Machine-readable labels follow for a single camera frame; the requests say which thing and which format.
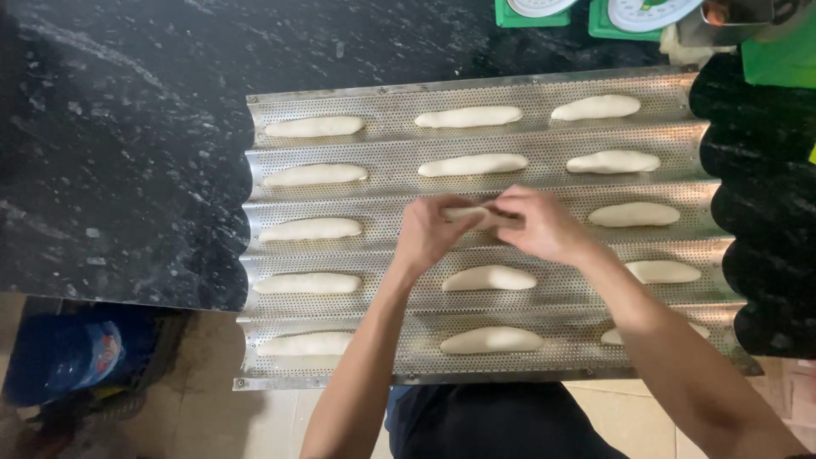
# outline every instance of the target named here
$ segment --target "metal tray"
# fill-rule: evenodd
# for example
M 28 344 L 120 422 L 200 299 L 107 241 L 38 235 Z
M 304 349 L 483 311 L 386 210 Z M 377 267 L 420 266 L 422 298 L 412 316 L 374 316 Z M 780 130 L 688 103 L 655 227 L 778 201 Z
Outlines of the metal tray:
M 259 357 L 255 347 L 280 335 L 353 330 L 359 324 L 392 258 L 403 207 L 416 196 L 455 192 L 475 202 L 493 198 L 513 183 L 554 190 L 582 221 L 599 208 L 634 200 L 663 203 L 681 212 L 659 228 L 607 229 L 590 225 L 624 261 L 674 260 L 693 265 L 703 277 L 693 283 L 653 286 L 673 309 L 712 331 L 709 340 L 746 374 L 760 370 L 734 338 L 734 314 L 744 304 L 725 282 L 721 260 L 733 238 L 710 213 L 719 181 L 702 169 L 699 142 L 708 123 L 694 119 L 688 91 L 696 73 L 686 67 L 531 75 L 393 87 L 308 91 L 248 96 L 255 144 L 246 152 L 253 190 L 244 205 L 251 243 L 241 263 L 251 287 L 270 275 L 327 270 L 355 274 L 362 287 L 352 294 L 262 295 L 250 289 L 238 318 L 246 334 L 246 356 L 235 390 L 321 387 L 336 357 Z M 608 93 L 637 96 L 631 117 L 576 123 L 551 121 L 556 106 Z M 515 105 L 525 117 L 503 127 L 423 129 L 422 112 L 473 105 Z M 276 139 L 263 134 L 271 121 L 356 114 L 366 127 L 352 136 Z M 637 149 L 657 154 L 655 172 L 619 176 L 575 175 L 569 158 L 601 149 Z M 420 177 L 420 164 L 464 154 L 521 153 L 530 166 L 519 172 L 477 177 Z M 310 163 L 354 163 L 370 176 L 357 183 L 304 187 L 261 185 L 264 175 Z M 342 216 L 360 221 L 358 236 L 311 242 L 260 243 L 261 230 L 283 221 Z M 527 270 L 539 279 L 520 292 L 443 292 L 448 276 L 487 264 Z M 443 355 L 439 343 L 472 328 L 504 324 L 549 339 L 531 353 Z M 601 345 L 613 326 L 601 298 L 569 266 L 541 261 L 472 232 L 417 282 L 410 294 L 394 365 L 400 384 L 487 381 L 557 381 L 636 377 L 623 348 Z

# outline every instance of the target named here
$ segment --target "baguette dough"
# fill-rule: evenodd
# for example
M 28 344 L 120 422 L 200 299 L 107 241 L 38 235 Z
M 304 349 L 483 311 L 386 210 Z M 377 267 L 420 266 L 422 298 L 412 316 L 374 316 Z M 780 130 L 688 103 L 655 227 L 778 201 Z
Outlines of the baguette dough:
M 588 118 L 626 116 L 641 109 L 641 102 L 629 96 L 594 96 L 562 105 L 552 111 L 550 118 L 576 121 Z
M 442 283 L 442 291 L 460 290 L 526 290 L 535 287 L 535 276 L 509 266 L 478 266 L 460 271 Z
M 517 107 L 470 107 L 421 114 L 414 123 L 419 127 L 496 126 L 518 121 L 522 116 Z
M 343 355 L 354 333 L 319 332 L 308 335 L 272 338 L 261 343 L 256 352 L 261 357 L 269 355 Z
M 484 327 L 460 333 L 444 340 L 444 354 L 485 354 L 488 352 L 524 352 L 547 344 L 533 332 L 513 327 Z
M 445 221 L 459 221 L 462 217 L 472 213 L 482 214 L 484 217 L 471 231 L 486 231 L 492 228 L 520 228 L 523 224 L 515 218 L 499 216 L 482 206 L 475 207 L 448 207 L 442 209 L 442 218 Z
M 683 283 L 700 279 L 703 273 L 676 261 L 633 261 L 626 267 L 642 283 Z
M 252 286 L 259 293 L 351 293 L 362 285 L 357 276 L 334 273 L 279 274 Z
M 708 331 L 708 328 L 701 327 L 694 323 L 689 322 L 689 325 L 694 329 L 695 332 L 699 333 L 705 339 L 711 335 L 711 332 Z M 607 330 L 606 333 L 601 335 L 601 343 L 607 345 L 623 345 L 623 338 L 620 337 L 620 332 L 618 332 L 618 328 L 615 327 L 611 330 Z
M 273 172 L 264 177 L 264 186 L 298 186 L 365 180 L 368 171 L 351 164 L 309 164 Z
M 292 220 L 260 232 L 258 240 L 294 241 L 303 239 L 336 239 L 362 233 L 362 225 L 348 218 L 307 218 Z
M 572 158 L 566 162 L 570 172 L 622 174 L 625 172 L 652 172 L 660 167 L 660 158 L 639 151 L 611 149 Z
M 680 220 L 674 207 L 655 203 L 627 203 L 602 207 L 589 214 L 595 225 L 621 228 L 624 226 L 665 226 Z
M 475 154 L 458 158 L 440 159 L 419 167 L 419 174 L 426 177 L 474 176 L 494 172 L 517 171 L 527 167 L 527 158 L 514 153 Z
M 272 137 L 346 136 L 365 125 L 362 118 L 356 116 L 325 116 L 270 123 L 264 132 Z

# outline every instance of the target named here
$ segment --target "black granite countertop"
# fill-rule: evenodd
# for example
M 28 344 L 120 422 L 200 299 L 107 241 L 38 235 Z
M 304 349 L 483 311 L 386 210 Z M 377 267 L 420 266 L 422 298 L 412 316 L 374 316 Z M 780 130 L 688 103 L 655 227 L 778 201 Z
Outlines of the black granite countertop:
M 208 310 L 246 298 L 245 95 L 667 63 L 657 43 L 589 37 L 586 0 L 551 29 L 501 29 L 490 0 L 2 9 L 0 290 Z M 738 324 L 767 353 L 814 351 L 816 98 L 738 69 L 718 57 L 692 100 L 714 121 L 715 216 L 740 237 L 729 279 L 756 300 Z

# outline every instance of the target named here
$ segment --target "green container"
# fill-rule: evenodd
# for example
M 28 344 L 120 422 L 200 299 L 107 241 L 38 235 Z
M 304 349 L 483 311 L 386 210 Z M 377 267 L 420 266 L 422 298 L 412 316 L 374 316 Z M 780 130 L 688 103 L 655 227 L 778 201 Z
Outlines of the green container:
M 816 89 L 816 7 L 811 4 L 799 14 L 806 17 L 788 33 L 774 40 L 752 38 L 743 43 L 745 81 Z
M 617 40 L 641 40 L 646 42 L 659 42 L 663 29 L 650 30 L 649 32 L 632 33 L 623 32 L 612 24 L 610 15 L 607 13 L 609 0 L 592 0 L 589 3 L 589 34 L 596 38 L 615 38 Z
M 496 1 L 496 25 L 499 27 L 561 27 L 570 25 L 570 9 L 545 17 L 526 17 L 516 13 L 507 0 Z

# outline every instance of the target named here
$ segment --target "forearm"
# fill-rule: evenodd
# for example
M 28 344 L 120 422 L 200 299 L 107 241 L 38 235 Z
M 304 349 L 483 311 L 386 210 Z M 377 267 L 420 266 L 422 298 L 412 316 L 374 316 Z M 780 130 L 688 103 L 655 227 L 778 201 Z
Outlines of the forearm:
M 745 378 L 682 316 L 654 299 L 611 249 L 599 245 L 577 266 L 609 307 L 644 383 L 706 453 L 772 457 L 769 453 L 802 452 Z M 743 451 L 745 438 L 752 436 L 758 444 Z
M 417 274 L 392 264 L 323 391 L 301 457 L 369 457 L 388 401 L 406 303 Z

